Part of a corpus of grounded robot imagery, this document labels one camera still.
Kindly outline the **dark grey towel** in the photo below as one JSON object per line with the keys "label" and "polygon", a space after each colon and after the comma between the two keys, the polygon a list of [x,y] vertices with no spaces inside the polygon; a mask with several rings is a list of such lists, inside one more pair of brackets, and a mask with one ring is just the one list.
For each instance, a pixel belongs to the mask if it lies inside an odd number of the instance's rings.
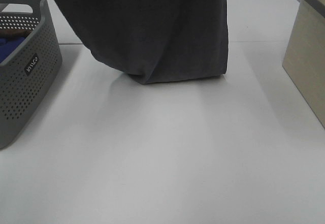
{"label": "dark grey towel", "polygon": [[227,70],[227,0],[54,1],[96,60],[138,83]]}

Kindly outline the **grey perforated plastic basket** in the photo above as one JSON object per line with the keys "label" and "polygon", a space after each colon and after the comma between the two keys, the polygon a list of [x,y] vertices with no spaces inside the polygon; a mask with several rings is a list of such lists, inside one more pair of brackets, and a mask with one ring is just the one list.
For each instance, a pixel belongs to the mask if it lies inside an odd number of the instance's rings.
{"label": "grey perforated plastic basket", "polygon": [[62,64],[47,0],[1,0],[31,12],[1,12],[1,29],[31,30],[1,63],[1,148],[14,142],[52,85]]}

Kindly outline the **beige fabric storage bin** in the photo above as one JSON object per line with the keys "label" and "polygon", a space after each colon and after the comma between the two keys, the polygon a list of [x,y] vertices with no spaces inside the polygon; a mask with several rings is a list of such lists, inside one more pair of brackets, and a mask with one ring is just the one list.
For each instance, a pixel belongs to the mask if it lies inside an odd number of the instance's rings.
{"label": "beige fabric storage bin", "polygon": [[282,66],[324,126],[324,0],[301,0]]}

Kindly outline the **blue cloth in basket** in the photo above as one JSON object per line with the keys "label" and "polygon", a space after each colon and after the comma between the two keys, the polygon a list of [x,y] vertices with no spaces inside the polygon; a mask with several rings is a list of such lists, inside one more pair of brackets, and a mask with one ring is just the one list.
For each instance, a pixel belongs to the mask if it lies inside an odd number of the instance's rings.
{"label": "blue cloth in basket", "polygon": [[0,63],[2,63],[24,40],[25,37],[1,38]]}

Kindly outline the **brown cloth in basket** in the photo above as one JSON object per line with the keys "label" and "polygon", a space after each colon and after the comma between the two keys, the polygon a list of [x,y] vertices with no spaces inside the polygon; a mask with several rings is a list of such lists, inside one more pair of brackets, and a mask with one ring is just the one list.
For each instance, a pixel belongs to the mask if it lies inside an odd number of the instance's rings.
{"label": "brown cloth in basket", "polygon": [[1,29],[0,37],[6,39],[13,39],[16,37],[26,38],[31,33],[31,30],[27,29]]}

